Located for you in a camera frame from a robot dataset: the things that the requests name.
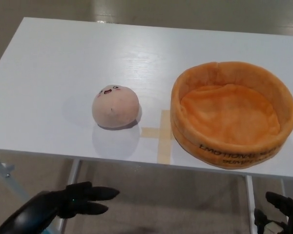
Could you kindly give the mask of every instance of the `gray floor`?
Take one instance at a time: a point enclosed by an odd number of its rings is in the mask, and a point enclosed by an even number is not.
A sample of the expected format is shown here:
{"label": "gray floor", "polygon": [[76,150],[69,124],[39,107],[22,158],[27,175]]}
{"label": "gray floor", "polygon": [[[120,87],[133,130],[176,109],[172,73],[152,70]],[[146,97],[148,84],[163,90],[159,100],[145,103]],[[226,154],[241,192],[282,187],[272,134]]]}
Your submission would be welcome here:
{"label": "gray floor", "polygon": [[[105,21],[149,26],[293,35],[293,0],[0,0],[0,57],[23,17]],[[34,195],[65,186],[69,159],[0,152],[13,175]],[[110,211],[78,216],[67,234],[243,234],[248,233],[242,177],[134,164],[84,162],[79,181],[116,187]],[[280,182],[254,180],[256,205],[284,220],[265,202]],[[21,202],[0,184],[0,224]]]}

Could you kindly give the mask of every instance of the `plush toy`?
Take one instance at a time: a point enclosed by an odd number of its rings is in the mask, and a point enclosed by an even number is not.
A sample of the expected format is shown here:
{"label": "plush toy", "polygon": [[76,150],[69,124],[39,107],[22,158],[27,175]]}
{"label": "plush toy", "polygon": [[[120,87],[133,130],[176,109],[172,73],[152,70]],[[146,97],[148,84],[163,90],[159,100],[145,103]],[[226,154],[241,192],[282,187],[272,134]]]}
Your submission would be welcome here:
{"label": "plush toy", "polygon": [[94,98],[92,115],[104,128],[120,128],[132,123],[139,113],[139,100],[131,89],[108,85]]}

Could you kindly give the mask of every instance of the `fuzzy orange fabric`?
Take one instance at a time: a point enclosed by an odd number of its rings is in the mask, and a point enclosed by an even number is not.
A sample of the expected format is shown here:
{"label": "fuzzy orange fabric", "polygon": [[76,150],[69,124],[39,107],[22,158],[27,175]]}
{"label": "fuzzy orange fabric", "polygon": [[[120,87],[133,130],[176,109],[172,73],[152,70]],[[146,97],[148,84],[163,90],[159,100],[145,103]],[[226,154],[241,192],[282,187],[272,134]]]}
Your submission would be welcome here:
{"label": "fuzzy orange fabric", "polygon": [[203,86],[187,93],[181,105],[197,131],[220,142],[253,145],[280,132],[271,103],[241,85]]}
{"label": "fuzzy orange fabric", "polygon": [[274,74],[245,62],[184,71],[171,91],[170,122],[194,157],[241,169],[275,156],[293,130],[293,97]]}

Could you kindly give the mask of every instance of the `orange plush basket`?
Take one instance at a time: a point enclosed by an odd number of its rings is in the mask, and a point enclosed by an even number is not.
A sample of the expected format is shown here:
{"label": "orange plush basket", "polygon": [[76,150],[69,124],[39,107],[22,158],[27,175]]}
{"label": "orange plush basket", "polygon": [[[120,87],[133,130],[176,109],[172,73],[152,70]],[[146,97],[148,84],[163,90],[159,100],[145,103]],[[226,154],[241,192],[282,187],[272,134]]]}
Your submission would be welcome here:
{"label": "orange plush basket", "polygon": [[275,156],[293,130],[293,97],[264,68],[211,62],[184,71],[171,93],[170,122],[194,157],[241,169]]}

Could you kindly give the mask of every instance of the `tan masking tape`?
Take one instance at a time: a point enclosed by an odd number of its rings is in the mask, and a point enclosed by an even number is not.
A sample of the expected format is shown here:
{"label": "tan masking tape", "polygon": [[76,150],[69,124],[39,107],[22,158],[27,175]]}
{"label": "tan masking tape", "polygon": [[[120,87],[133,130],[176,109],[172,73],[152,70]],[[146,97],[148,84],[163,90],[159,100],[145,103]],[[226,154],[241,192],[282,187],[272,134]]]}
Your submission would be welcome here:
{"label": "tan masking tape", "polygon": [[160,128],[142,128],[141,137],[158,138],[157,163],[170,164],[171,140],[169,110],[162,110]]}

